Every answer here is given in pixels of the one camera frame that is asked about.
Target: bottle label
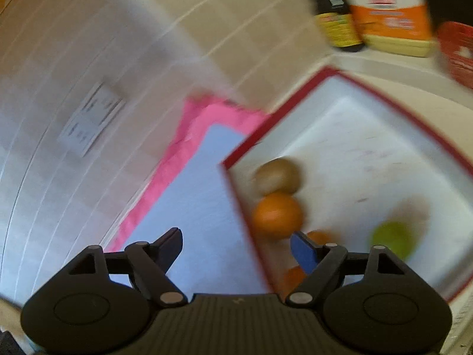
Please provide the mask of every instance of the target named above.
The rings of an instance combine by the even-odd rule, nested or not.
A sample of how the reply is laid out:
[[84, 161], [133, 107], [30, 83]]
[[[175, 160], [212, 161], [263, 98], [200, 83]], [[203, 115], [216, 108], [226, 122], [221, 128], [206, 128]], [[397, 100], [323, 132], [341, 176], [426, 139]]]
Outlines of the bottle label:
[[430, 40], [425, 0], [348, 0], [351, 13], [363, 34]]
[[330, 44], [334, 47], [349, 47], [361, 44], [350, 14], [322, 13], [317, 16], [318, 23], [325, 29]]

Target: wall socket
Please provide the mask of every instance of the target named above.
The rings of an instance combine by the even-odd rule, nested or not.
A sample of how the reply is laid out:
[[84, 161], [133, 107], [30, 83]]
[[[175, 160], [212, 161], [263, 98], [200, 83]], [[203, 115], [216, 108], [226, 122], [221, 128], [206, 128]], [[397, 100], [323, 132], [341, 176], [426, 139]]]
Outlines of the wall socket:
[[106, 84], [95, 84], [61, 131], [59, 142], [84, 156], [124, 104]]

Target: sauce bottle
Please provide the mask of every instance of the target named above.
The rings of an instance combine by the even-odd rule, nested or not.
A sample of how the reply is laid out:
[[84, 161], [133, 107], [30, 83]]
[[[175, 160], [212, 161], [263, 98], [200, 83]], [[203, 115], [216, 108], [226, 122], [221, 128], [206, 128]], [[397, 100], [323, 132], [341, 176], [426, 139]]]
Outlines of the sauce bottle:
[[364, 44], [358, 35], [346, 0], [316, 0], [316, 21], [333, 47], [358, 52]]

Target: lime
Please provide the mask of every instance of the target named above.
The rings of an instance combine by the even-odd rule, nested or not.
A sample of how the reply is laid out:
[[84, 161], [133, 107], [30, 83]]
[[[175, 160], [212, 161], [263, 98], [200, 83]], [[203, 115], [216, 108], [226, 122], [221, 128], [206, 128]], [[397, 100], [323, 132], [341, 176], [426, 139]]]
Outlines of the lime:
[[377, 226], [371, 237], [371, 245], [388, 247], [401, 260], [405, 260], [415, 247], [415, 240], [409, 226], [403, 222], [384, 222]]

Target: light blue surface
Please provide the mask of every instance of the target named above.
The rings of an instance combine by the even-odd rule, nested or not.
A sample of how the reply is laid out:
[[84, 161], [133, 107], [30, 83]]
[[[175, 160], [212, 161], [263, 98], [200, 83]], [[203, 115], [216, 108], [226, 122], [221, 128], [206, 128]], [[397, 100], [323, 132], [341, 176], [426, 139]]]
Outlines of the light blue surface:
[[[198, 151], [122, 247], [154, 241], [179, 227], [184, 248], [167, 274], [188, 298], [194, 293], [268, 291], [218, 166], [243, 138], [224, 126], [211, 126]], [[127, 276], [111, 277], [129, 284]]]

